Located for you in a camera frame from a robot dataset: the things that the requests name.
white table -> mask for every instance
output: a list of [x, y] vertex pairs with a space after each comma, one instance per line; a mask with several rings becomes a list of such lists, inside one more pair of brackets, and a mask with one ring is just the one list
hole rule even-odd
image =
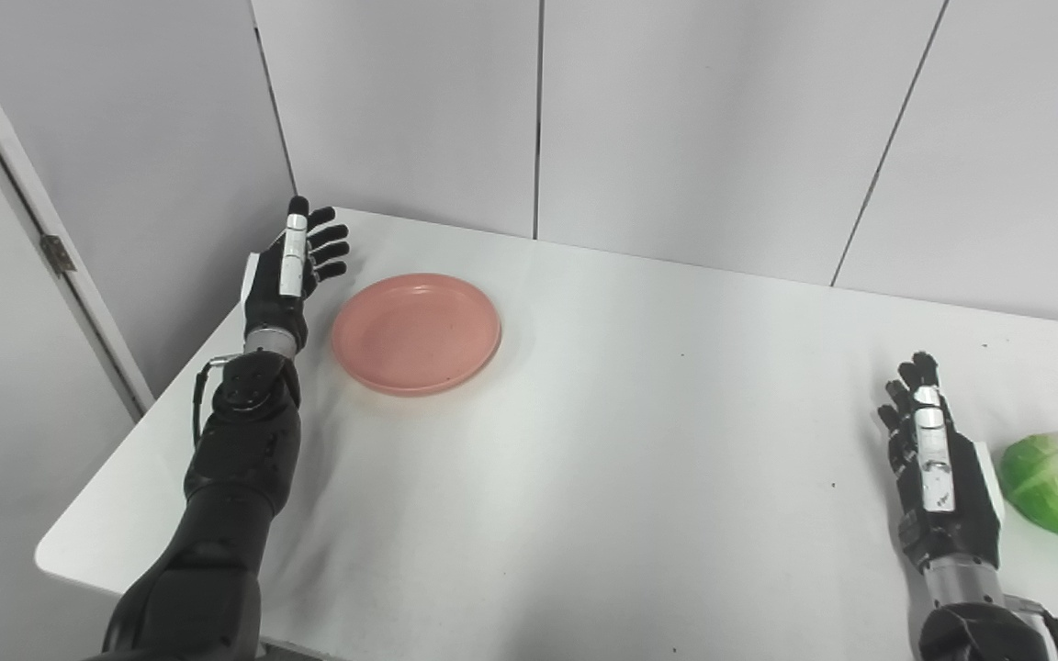
[[[268, 639], [351, 661], [906, 661], [928, 608], [895, 545], [882, 382], [925, 348], [972, 439], [1058, 429], [1058, 323], [341, 218], [350, 273], [308, 306]], [[417, 271], [487, 292], [504, 342], [448, 393], [370, 392], [331, 359], [331, 319]], [[163, 551], [194, 373], [240, 328], [236, 310], [68, 507], [42, 569], [121, 593]], [[1058, 537], [1011, 512], [1002, 556], [1004, 587], [1058, 614]]]

robotic hand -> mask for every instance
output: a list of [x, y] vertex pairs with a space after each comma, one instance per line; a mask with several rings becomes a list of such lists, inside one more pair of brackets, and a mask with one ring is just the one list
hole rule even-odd
[[1044, 641], [1015, 611], [1042, 616], [1058, 653], [1058, 620], [1041, 605], [1003, 593], [999, 515], [986, 470], [953, 427], [936, 381], [936, 361], [917, 352], [890, 381], [894, 406], [877, 414], [890, 432], [889, 463], [904, 516], [902, 551], [925, 576], [933, 611], [920, 630], [924, 661], [1047, 661]]
[[[104, 654], [91, 661], [251, 661], [260, 631], [256, 582], [268, 528], [289, 501], [299, 452], [299, 384], [293, 357], [305, 347], [305, 298], [342, 275], [349, 252], [334, 210], [308, 213], [294, 198], [285, 233], [256, 263], [243, 312], [242, 354], [211, 361], [195, 388], [194, 457], [185, 512], [154, 565], [122, 595]], [[211, 365], [223, 378], [198, 430]]]

